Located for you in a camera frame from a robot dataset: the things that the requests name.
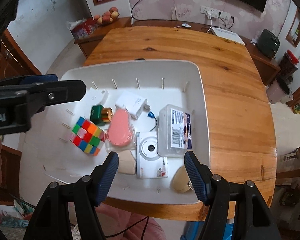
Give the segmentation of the gold round compact case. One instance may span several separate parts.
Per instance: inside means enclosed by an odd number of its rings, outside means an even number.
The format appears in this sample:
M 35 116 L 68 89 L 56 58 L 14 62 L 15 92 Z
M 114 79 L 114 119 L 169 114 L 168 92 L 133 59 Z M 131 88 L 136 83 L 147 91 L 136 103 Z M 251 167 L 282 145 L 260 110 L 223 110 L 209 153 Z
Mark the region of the gold round compact case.
M 172 179 L 172 187 L 177 193 L 185 193 L 193 190 L 189 175 L 185 166 L 180 167 Z

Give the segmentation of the white plastic gadget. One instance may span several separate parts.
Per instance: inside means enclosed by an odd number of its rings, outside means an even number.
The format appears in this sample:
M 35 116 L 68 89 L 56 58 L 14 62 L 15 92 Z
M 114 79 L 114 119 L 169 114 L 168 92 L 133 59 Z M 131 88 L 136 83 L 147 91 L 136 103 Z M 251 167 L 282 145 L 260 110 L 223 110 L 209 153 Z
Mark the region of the white plastic gadget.
M 84 96 L 84 100 L 87 104 L 94 105 L 104 105 L 109 96 L 109 92 L 106 89 L 93 89 L 90 88 L 86 95 Z

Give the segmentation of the green and gold bottle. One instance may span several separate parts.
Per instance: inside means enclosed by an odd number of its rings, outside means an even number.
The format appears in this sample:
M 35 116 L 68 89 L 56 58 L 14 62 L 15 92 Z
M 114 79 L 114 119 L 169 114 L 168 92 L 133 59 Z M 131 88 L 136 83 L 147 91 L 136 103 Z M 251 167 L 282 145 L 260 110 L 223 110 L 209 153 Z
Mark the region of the green and gold bottle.
M 90 121 L 97 126 L 109 124 L 113 117 L 111 108 L 105 108 L 102 105 L 94 105 L 90 112 Z

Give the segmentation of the beige angular object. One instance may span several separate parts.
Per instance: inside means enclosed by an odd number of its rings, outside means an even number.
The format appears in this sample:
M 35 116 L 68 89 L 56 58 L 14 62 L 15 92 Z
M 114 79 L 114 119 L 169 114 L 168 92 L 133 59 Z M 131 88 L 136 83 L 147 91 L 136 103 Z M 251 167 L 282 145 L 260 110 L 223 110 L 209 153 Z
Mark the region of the beige angular object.
M 136 160 L 130 150 L 125 150 L 118 153 L 119 168 L 118 172 L 122 174 L 134 175 L 136 173 Z

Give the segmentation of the pink silicone pouch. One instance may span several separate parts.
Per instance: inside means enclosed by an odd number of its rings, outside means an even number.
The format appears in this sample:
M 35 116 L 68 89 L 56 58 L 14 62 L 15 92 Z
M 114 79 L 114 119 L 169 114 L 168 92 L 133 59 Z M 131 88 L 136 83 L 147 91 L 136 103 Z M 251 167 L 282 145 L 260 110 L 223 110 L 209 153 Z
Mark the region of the pink silicone pouch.
M 107 130 L 107 139 L 114 146 L 127 146 L 133 139 L 130 114 L 126 109 L 118 108 Z

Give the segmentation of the white charger block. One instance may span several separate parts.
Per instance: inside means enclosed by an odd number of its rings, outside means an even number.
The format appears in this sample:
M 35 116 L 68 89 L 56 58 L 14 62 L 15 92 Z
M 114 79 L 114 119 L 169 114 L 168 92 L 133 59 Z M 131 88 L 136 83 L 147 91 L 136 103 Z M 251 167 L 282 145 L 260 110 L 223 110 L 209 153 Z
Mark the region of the white charger block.
M 115 102 L 115 107 L 126 109 L 134 120 L 138 120 L 141 113 L 151 111 L 146 98 L 128 91 L 124 91 L 119 96 Z

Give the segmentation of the clear box with label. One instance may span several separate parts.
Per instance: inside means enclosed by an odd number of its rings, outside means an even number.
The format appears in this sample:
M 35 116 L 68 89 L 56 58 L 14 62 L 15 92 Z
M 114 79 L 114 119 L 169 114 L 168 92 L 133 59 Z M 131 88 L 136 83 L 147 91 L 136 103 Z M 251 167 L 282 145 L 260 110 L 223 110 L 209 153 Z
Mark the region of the clear box with label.
M 192 150 L 190 112 L 172 104 L 159 112 L 158 155 L 162 157 L 182 158 Z

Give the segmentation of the small clear plastic box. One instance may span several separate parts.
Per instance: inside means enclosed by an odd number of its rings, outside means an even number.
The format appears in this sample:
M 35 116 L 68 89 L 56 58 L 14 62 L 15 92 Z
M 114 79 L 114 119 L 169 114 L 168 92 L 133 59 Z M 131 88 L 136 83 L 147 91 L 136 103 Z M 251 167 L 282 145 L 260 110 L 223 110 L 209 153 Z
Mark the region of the small clear plastic box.
M 118 108 L 106 130 L 106 151 L 110 153 L 136 149 L 135 129 L 129 112 Z

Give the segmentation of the colourful Rubik's cube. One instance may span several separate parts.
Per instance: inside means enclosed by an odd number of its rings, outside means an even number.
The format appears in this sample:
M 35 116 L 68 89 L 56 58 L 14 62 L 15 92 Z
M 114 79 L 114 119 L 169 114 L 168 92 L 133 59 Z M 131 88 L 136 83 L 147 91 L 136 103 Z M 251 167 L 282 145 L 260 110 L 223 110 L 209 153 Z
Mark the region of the colourful Rubik's cube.
M 97 156 L 105 143 L 104 130 L 79 117 L 69 134 L 69 141 L 86 154 Z

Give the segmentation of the wooden side cabinet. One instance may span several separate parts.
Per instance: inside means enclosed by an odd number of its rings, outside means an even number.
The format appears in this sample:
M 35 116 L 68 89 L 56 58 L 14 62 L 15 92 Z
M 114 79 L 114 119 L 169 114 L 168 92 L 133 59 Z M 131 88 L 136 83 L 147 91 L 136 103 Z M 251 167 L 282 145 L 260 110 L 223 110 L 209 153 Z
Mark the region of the wooden side cabinet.
M 81 40 L 77 40 L 74 44 L 77 44 L 81 49 L 83 55 L 87 59 L 89 55 L 93 52 L 96 46 L 101 42 L 101 40 L 109 33 L 112 29 L 125 28 L 132 26 L 131 17 L 118 18 L 113 23 L 105 26 L 98 27 L 92 34 Z

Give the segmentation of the fruit bowl with peaches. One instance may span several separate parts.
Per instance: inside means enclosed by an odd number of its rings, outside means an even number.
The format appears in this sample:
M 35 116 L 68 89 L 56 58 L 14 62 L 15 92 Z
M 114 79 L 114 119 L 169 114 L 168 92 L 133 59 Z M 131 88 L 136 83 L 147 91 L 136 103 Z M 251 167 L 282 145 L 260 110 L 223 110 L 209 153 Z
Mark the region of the fruit bowl with peaches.
M 93 17 L 97 25 L 109 25 L 118 19 L 120 13 L 117 7 L 111 7 L 108 11 L 104 12 L 103 15 L 95 15 Z

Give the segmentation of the dark basket with red lid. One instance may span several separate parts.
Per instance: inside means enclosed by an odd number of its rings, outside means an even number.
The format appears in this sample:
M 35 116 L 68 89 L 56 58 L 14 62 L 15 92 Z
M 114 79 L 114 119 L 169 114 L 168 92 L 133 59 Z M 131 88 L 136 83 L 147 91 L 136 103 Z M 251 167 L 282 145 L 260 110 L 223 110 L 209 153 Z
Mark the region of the dark basket with red lid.
M 279 62 L 280 71 L 278 72 L 277 76 L 283 80 L 288 79 L 294 72 L 298 70 L 298 62 L 299 60 L 297 57 L 288 49 Z

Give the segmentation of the black toaster appliance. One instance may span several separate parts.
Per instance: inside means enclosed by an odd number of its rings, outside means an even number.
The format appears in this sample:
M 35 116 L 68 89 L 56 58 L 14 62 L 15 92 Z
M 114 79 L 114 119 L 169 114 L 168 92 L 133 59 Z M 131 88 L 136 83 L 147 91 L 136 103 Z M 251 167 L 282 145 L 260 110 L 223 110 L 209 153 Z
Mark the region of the black toaster appliance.
M 256 47 L 264 56 L 273 59 L 280 47 L 280 41 L 271 31 L 264 29 L 258 38 Z

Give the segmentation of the white set-top box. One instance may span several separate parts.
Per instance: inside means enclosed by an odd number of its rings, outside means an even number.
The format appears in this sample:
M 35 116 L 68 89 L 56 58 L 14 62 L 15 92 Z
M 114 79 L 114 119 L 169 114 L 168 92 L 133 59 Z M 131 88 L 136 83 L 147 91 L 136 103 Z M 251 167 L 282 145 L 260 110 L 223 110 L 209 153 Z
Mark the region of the white set-top box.
M 227 40 L 231 40 L 233 42 L 242 44 L 245 46 L 245 42 L 240 38 L 240 36 L 237 33 L 234 33 L 232 31 L 224 30 L 221 28 L 212 28 L 212 33 L 215 36 L 218 36 L 220 38 L 224 38 Z

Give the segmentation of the wall power strip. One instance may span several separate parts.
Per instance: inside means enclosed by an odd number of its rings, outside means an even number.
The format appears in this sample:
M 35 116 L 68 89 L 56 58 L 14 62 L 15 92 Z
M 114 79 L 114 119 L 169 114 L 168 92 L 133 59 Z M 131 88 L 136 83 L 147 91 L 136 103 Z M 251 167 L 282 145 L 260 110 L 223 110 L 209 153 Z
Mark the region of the wall power strip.
M 200 13 L 206 15 L 208 19 L 220 18 L 222 20 L 228 21 L 232 18 L 232 16 L 228 12 L 224 12 L 207 6 L 201 6 Z

